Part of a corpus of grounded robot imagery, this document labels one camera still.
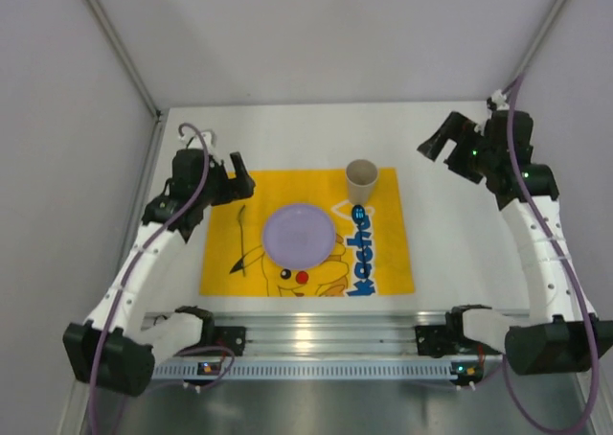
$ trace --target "metal beam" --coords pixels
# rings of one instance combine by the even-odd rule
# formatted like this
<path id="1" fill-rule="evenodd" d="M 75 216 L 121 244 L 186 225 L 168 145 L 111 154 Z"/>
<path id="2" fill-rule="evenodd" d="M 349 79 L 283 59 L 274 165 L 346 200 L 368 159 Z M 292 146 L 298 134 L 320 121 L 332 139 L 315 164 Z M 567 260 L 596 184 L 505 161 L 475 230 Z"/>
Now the metal beam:
<path id="1" fill-rule="evenodd" d="M 151 94 L 147 90 L 147 87 L 145 86 L 145 83 L 143 82 L 140 73 L 136 69 L 136 66 L 134 65 L 134 62 L 132 61 L 132 58 L 130 57 L 129 53 L 127 52 L 124 43 L 122 42 L 119 34 L 115 30 L 115 27 L 108 19 L 108 15 L 106 14 L 104 7 L 102 6 L 102 3 L 100 2 L 100 0 L 84 1 L 87 4 L 89 10 L 94 15 L 94 18 L 96 19 L 98 25 L 102 30 L 102 33 L 108 40 L 111 48 L 115 52 L 115 55 L 124 67 L 125 71 L 127 72 L 130 80 L 132 81 L 134 87 L 141 96 L 141 99 L 143 100 L 143 103 L 147 107 L 149 113 L 151 114 L 151 116 L 157 117 L 160 112 L 159 108 L 151 97 Z"/>
<path id="2" fill-rule="evenodd" d="M 555 0 L 552 6 L 549 8 L 549 13 L 545 16 L 545 19 L 541 23 L 538 30 L 534 34 L 534 37 L 530 41 L 530 45 L 526 52 L 524 52 L 522 58 L 519 63 L 515 67 L 509 82 L 513 81 L 519 74 L 525 72 L 530 65 L 532 64 L 534 57 L 539 52 L 545 40 L 549 36 L 549 33 L 552 31 L 554 25 L 559 19 L 560 15 L 564 8 L 568 5 L 569 0 Z"/>

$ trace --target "pikachu ear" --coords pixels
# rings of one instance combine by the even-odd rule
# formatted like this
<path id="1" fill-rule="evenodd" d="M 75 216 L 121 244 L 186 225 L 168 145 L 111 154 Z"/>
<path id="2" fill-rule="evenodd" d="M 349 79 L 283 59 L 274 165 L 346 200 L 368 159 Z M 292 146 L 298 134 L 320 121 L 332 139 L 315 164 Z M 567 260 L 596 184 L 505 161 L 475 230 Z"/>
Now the pikachu ear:
<path id="1" fill-rule="evenodd" d="M 235 272 L 238 272 L 239 270 L 242 270 L 245 267 L 249 267 L 251 264 L 259 260 L 263 256 L 264 256 L 263 247 L 257 246 L 253 250 L 249 251 L 245 256 L 240 258 L 237 261 L 237 263 L 232 266 L 232 269 L 230 269 L 230 273 L 233 274 Z"/>

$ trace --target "cup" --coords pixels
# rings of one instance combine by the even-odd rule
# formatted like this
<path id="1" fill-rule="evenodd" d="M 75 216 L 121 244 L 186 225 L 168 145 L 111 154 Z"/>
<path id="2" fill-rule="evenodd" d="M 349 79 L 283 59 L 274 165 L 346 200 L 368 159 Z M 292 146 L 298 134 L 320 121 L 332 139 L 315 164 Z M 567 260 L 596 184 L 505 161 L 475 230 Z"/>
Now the cup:
<path id="1" fill-rule="evenodd" d="M 379 178 L 378 168 L 369 160 L 358 159 L 347 166 L 345 176 L 349 202 L 353 205 L 364 205 L 375 189 L 376 180 Z"/>

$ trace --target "wall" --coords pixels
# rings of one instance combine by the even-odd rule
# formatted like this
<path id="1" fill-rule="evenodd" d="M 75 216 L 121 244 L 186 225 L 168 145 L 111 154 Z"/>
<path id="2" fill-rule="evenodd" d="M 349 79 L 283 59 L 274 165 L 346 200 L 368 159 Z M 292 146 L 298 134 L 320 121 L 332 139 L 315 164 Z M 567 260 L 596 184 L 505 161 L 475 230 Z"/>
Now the wall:
<path id="1" fill-rule="evenodd" d="M 484 99 L 553 0 L 102 0 L 176 105 Z"/>
<path id="2" fill-rule="evenodd" d="M 519 108 L 534 117 L 535 159 L 561 190 L 575 267 L 602 319 L 613 319 L 613 3 L 572 0 L 528 72 Z M 602 361 L 613 377 L 613 352 Z"/>
<path id="3" fill-rule="evenodd" d="M 152 120 L 81 0 L 0 0 L 0 431 L 55 433 Z"/>

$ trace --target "purple plate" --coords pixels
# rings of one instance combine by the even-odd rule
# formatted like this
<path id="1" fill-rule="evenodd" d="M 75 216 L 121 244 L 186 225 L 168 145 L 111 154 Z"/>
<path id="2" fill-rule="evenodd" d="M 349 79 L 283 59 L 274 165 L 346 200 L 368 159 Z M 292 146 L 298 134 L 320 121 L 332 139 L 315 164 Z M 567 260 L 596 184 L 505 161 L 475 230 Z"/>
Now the purple plate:
<path id="1" fill-rule="evenodd" d="M 264 250 L 277 265 L 290 270 L 311 269 L 330 255 L 336 229 L 328 214 L 307 203 L 277 210 L 264 225 Z"/>

